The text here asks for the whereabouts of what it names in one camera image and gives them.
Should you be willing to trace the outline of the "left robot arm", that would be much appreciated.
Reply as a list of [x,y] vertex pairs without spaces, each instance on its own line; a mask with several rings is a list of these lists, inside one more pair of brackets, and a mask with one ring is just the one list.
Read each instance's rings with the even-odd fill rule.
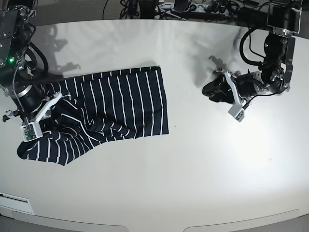
[[[293,55],[296,33],[300,31],[303,2],[301,0],[269,0],[265,3],[267,12],[243,7],[238,13],[238,22],[248,27],[239,43],[241,59],[258,71],[232,74],[229,84],[223,68],[218,76],[202,89],[202,94],[213,102],[229,104],[245,102],[261,96],[279,95],[290,87],[293,72]],[[264,41],[262,61],[246,57],[244,44],[251,42],[251,35],[258,29],[265,29],[268,35]]]

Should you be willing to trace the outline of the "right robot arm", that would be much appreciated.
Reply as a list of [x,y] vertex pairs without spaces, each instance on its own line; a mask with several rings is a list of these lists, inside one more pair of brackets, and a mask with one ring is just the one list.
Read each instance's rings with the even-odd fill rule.
[[33,120],[45,104],[39,84],[50,83],[45,55],[32,42],[36,0],[4,0],[0,7],[0,88],[17,106],[13,116]]

